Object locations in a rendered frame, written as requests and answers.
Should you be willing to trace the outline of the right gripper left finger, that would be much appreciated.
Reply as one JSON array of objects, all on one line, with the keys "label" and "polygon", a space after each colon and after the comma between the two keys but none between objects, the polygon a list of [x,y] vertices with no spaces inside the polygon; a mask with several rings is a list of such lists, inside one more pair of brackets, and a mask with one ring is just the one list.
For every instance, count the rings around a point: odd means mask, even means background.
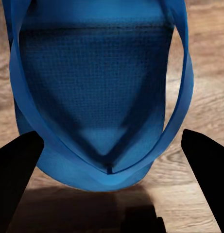
[{"label": "right gripper left finger", "polygon": [[36,131],[24,133],[0,149],[0,233],[6,233],[44,149]]}]

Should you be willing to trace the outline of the sandal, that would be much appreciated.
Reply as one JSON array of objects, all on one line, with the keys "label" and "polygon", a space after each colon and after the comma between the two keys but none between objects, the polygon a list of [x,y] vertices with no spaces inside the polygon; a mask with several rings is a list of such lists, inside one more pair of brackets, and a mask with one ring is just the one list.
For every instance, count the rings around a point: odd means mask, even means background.
[{"label": "sandal", "polygon": [[[36,131],[36,166],[95,192],[140,182],[175,138],[194,76],[185,0],[2,0],[19,135]],[[184,48],[163,131],[174,28]]]}]

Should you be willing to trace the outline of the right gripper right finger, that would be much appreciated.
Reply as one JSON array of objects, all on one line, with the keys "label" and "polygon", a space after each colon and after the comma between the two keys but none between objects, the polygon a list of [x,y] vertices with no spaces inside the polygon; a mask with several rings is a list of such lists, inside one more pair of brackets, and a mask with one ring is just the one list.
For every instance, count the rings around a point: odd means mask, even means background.
[{"label": "right gripper right finger", "polygon": [[181,147],[224,233],[224,146],[202,133],[184,129]]}]

